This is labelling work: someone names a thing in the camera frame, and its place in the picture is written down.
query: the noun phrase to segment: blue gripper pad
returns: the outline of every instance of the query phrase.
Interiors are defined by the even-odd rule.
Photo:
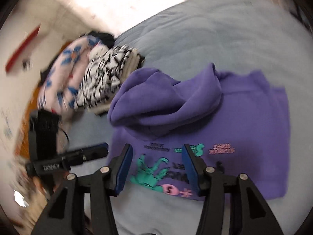
[[[121,155],[119,156],[119,159],[120,158],[122,158],[122,162],[116,175],[116,186],[115,186],[115,193],[117,195],[124,189],[127,174],[131,165],[131,161],[133,159],[133,147],[130,144],[125,145]]]
[[[198,173],[196,171],[196,167],[192,161],[192,156],[194,156],[194,153],[192,152],[189,144],[185,144],[182,146],[182,160],[183,164],[187,173],[187,177],[189,180],[189,183],[191,185],[191,188],[193,191],[195,191],[197,194],[200,193],[200,187],[198,184]]]

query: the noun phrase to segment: light blue comforter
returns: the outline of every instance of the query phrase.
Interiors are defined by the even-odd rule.
[[[285,235],[293,234],[313,205],[313,40],[306,29],[267,0],[190,0],[145,20],[116,43],[138,48],[146,56],[145,67],[156,67],[177,80],[189,79],[213,62],[220,71],[261,69],[272,84],[286,87],[289,187],[284,198],[269,204]],[[112,127],[106,116],[85,112],[76,116],[69,135],[73,148],[110,144]],[[89,174],[105,163],[96,160],[72,172]],[[85,204],[90,213],[89,199]],[[202,204],[130,183],[112,198],[120,234],[195,234]]]

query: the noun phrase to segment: black cloth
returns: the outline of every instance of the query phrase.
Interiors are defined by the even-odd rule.
[[[91,31],[90,33],[87,33],[85,35],[91,35],[99,38],[102,41],[102,43],[106,45],[109,49],[114,47],[115,39],[112,34]]]
[[[139,59],[139,62],[138,62],[138,67],[137,67],[137,69],[139,69],[139,68],[142,67],[142,64],[143,64],[143,62],[145,61],[145,58],[146,58],[146,57],[144,57],[144,56],[142,56],[142,55],[139,55],[139,56],[140,56],[140,59]]]
[[[43,86],[44,82],[46,81],[46,78],[54,64],[54,62],[57,60],[59,54],[57,54],[52,61],[50,62],[50,64],[48,65],[48,67],[44,70],[44,71],[40,71],[40,81],[38,83],[38,87]]]

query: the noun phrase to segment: purple hoodie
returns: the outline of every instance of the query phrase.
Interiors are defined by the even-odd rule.
[[[240,76],[210,64],[179,82],[153,68],[134,71],[108,113],[115,127],[110,158],[126,143],[134,158],[129,180],[189,199],[191,190],[181,147],[189,144],[208,166],[221,161],[225,173],[248,174],[266,199],[282,197],[289,165],[289,111],[284,88],[261,71]]]

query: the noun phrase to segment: hood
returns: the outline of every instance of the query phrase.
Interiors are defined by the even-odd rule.
[[[210,113],[221,100],[214,64],[184,82],[154,68],[128,77],[112,100],[108,120],[140,140],[153,140]]]

